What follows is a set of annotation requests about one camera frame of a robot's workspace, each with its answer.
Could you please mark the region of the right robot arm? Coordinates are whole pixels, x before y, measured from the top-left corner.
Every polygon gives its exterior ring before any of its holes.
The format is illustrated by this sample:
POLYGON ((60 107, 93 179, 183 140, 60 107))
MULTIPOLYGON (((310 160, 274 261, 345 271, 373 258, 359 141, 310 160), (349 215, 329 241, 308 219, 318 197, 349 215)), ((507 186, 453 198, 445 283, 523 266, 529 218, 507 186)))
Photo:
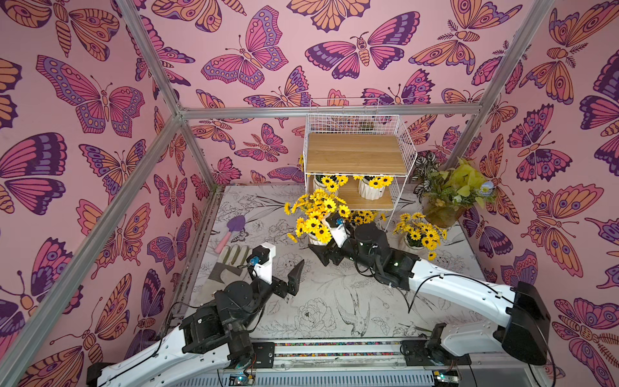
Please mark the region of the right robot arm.
POLYGON ((324 265, 350 260, 357 269, 366 267, 383 285, 410 291, 414 298, 420 294, 435 296, 485 317, 483 322, 461 326, 437 325, 427 342, 428 352, 453 357, 505 352, 526 364, 546 364, 551 355, 551 316, 530 283, 498 285, 441 268, 414 253, 391 248, 385 232, 374 223, 359 226, 354 232, 338 226, 332 236, 328 243, 309 246, 324 265))

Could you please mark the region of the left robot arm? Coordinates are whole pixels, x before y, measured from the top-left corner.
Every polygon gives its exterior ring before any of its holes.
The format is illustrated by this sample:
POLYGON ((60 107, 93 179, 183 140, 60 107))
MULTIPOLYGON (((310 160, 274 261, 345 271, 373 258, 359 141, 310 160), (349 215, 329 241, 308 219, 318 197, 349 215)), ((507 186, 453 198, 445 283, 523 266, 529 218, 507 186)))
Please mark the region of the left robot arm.
POLYGON ((232 282, 214 298, 184 318, 166 337, 117 364, 89 367, 88 386, 171 386, 200 372, 223 369, 254 356, 250 325, 272 295, 285 298, 300 288, 305 261, 290 271, 288 280, 259 277, 232 282))

